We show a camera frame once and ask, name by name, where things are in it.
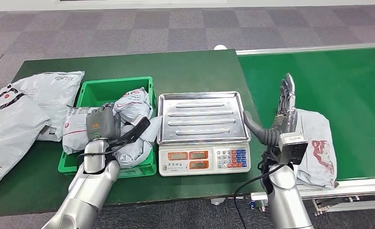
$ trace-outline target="plastic crate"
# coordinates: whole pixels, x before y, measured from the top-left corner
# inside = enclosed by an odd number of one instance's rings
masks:
[[[76,106],[98,107],[104,103],[115,102],[126,92],[141,87],[144,87],[144,89],[148,92],[149,101],[153,107],[153,114],[156,114],[156,96],[154,93],[152,78],[150,76],[84,82],[82,84]],[[156,173],[155,151],[156,145],[154,145],[147,159],[145,159],[143,162],[134,166],[133,168],[121,169],[118,178],[154,175]],[[67,155],[63,151],[58,164],[58,171],[66,175],[76,174],[76,158],[82,152]]]

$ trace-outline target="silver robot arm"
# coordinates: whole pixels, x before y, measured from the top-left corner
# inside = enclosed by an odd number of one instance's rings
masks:
[[[138,115],[131,123],[134,127],[120,136],[120,123],[116,122],[116,116],[113,117],[111,106],[105,104],[86,116],[86,129],[91,142],[79,155],[84,156],[84,161],[61,207],[42,229],[94,227],[95,219],[120,171],[119,163],[112,154],[124,145],[135,142],[150,125],[146,117]]]
[[[295,108],[294,82],[287,74],[282,80],[280,100],[271,129],[264,129],[244,112],[244,122],[257,139],[266,146],[262,173],[277,169],[261,180],[268,195],[268,205],[275,228],[313,229],[310,218],[296,187],[293,164],[298,165],[304,156],[308,142],[301,133],[295,132],[297,111]]]
[[[108,146],[106,140],[98,139],[86,146],[85,153],[103,153]],[[42,229],[92,229],[119,169],[115,160],[105,165],[103,155],[85,157],[68,188],[67,197]]]
[[[289,166],[269,175],[272,189],[268,190],[268,204],[273,224],[277,229],[313,229],[302,198],[296,187],[296,177]]]

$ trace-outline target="white wall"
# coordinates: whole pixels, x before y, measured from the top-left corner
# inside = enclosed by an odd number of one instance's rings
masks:
[[[375,5],[375,0],[0,0],[0,11]]]

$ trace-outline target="red printed design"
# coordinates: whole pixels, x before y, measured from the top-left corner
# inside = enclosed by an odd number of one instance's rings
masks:
[[[314,147],[314,157],[317,158],[318,162],[323,165],[333,175],[333,164],[329,158],[330,146],[325,140],[315,141],[312,140],[311,144]]]

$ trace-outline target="black cable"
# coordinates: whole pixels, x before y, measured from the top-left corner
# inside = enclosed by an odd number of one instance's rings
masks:
[[[78,155],[78,156],[76,157],[76,167],[77,167],[77,170],[78,170],[78,168],[79,168],[79,158],[80,158],[81,156],[84,156],[84,157],[85,157],[85,156],[96,156],[96,155],[108,155],[108,154],[112,154],[112,153],[116,152],[117,150],[123,148],[126,144],[127,144],[127,141],[124,142],[121,146],[116,147],[116,149],[112,149],[112,150],[107,151],[107,152],[104,152],[104,153],[88,153],[88,154],[80,154],[80,155]]]
[[[264,174],[262,174],[262,175],[260,175],[260,176],[258,176],[258,177],[255,177],[255,178],[253,178],[253,179],[251,179],[251,180],[249,180],[249,181],[243,183],[243,184],[242,184],[242,185],[241,185],[241,186],[240,186],[240,187],[234,192],[234,203],[235,203],[235,208],[237,209],[238,215],[240,216],[241,222],[242,222],[242,224],[244,225],[244,228],[245,228],[245,229],[247,229],[247,227],[245,226],[244,219],[242,218],[242,215],[241,215],[240,209],[238,208],[238,205],[237,205],[237,194],[238,194],[238,192],[239,192],[243,187],[245,187],[246,185],[248,185],[248,184],[250,184],[250,183],[252,183],[252,182],[254,182],[254,181],[256,181],[256,180],[259,180],[259,179],[262,179],[262,178],[265,178],[265,177],[269,176],[270,174],[276,172],[278,169],[280,169],[280,168],[283,167],[283,166],[285,166],[285,165],[279,165],[279,166],[277,166],[275,169],[273,169],[273,170],[271,170],[271,171],[269,171],[269,172],[267,172],[267,173],[264,173]]]

